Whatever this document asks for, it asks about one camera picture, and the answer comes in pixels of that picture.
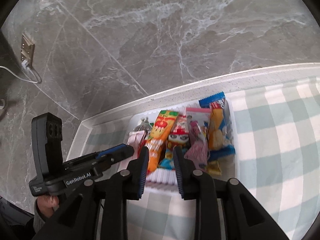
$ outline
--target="green and white checkered cloth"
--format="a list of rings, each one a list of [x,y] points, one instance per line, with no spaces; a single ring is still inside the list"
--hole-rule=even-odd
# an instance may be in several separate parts
[[[293,240],[302,239],[320,210],[319,84],[311,78],[226,94],[235,116],[239,179]],[[126,141],[130,118],[94,127],[84,153]],[[193,239],[195,202],[179,194],[146,188],[127,209],[129,239]]]
[[[292,240],[320,211],[319,91],[315,77],[227,95],[239,179]]]

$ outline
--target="sleeve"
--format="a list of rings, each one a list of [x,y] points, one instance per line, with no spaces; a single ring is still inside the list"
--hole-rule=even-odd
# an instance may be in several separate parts
[[[33,229],[37,233],[45,223],[45,217],[43,217],[38,209],[37,200],[35,201],[35,217],[33,219]]]

